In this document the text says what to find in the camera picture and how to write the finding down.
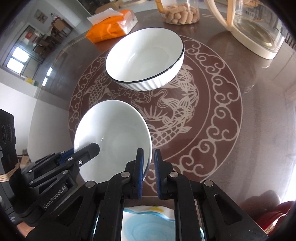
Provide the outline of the person's left hand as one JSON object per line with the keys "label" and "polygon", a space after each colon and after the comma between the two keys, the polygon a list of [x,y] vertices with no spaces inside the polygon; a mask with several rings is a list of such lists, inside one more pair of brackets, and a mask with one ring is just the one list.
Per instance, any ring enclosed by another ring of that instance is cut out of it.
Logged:
{"label": "person's left hand", "polygon": [[34,227],[27,225],[25,222],[19,223],[16,228],[24,237],[26,237],[34,229]]}

